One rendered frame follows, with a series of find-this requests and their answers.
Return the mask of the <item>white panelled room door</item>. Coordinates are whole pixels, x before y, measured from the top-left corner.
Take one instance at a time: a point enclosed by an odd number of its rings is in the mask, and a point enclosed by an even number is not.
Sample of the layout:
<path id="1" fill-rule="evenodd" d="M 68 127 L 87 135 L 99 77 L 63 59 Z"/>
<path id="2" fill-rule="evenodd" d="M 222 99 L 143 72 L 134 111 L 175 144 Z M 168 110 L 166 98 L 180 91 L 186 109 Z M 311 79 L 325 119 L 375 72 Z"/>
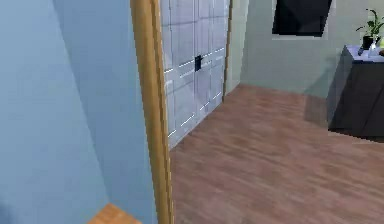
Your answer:
<path id="1" fill-rule="evenodd" d="M 222 102 L 230 0 L 159 0 L 168 144 Z M 201 69 L 195 72 L 195 57 Z"/>

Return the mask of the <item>dark grey cupboard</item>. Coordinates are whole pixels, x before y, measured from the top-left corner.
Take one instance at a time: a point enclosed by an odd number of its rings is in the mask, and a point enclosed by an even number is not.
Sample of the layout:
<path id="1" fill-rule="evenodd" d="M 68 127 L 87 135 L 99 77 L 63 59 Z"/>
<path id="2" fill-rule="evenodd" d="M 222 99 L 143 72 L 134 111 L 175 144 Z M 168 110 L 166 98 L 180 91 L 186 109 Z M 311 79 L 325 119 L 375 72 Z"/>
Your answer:
<path id="1" fill-rule="evenodd" d="M 327 95 L 328 130 L 384 139 L 384 57 L 345 45 Z"/>

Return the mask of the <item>clear glass bottle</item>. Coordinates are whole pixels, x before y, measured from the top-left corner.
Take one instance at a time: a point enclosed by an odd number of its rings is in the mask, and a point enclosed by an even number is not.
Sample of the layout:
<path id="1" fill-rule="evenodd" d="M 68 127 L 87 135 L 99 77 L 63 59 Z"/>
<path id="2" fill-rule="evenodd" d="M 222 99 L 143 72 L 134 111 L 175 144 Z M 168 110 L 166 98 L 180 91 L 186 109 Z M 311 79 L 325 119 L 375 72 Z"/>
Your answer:
<path id="1" fill-rule="evenodd" d="M 379 48 L 378 40 L 379 40 L 378 37 L 376 37 L 373 40 L 373 42 L 372 42 L 372 44 L 371 44 L 371 46 L 370 46 L 370 48 L 368 50 L 368 57 L 374 57 L 374 56 L 377 55 L 377 51 L 378 51 L 378 48 Z"/>

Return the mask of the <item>green house plant black pot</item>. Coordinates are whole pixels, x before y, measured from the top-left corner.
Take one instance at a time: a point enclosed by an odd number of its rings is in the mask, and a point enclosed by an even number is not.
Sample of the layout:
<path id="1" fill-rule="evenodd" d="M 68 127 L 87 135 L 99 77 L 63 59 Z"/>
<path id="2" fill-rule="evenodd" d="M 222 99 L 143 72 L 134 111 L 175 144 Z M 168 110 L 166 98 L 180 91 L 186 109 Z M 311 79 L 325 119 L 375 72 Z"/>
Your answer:
<path id="1" fill-rule="evenodd" d="M 367 9 L 367 11 L 373 14 L 373 18 L 357 28 L 357 31 L 364 33 L 361 45 L 364 50 L 368 50 L 373 43 L 377 43 L 380 30 L 384 26 L 384 16 L 379 17 L 375 9 Z"/>

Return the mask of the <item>wooden door frame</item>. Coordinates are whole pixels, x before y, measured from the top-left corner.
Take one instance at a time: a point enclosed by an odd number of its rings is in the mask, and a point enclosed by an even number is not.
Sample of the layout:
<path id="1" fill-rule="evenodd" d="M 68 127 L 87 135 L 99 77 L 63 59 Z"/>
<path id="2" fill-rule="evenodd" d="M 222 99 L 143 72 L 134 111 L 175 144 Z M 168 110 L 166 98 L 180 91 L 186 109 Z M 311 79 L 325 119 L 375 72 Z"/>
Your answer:
<path id="1" fill-rule="evenodd" d="M 130 0 L 158 224 L 175 224 L 159 0 Z"/>

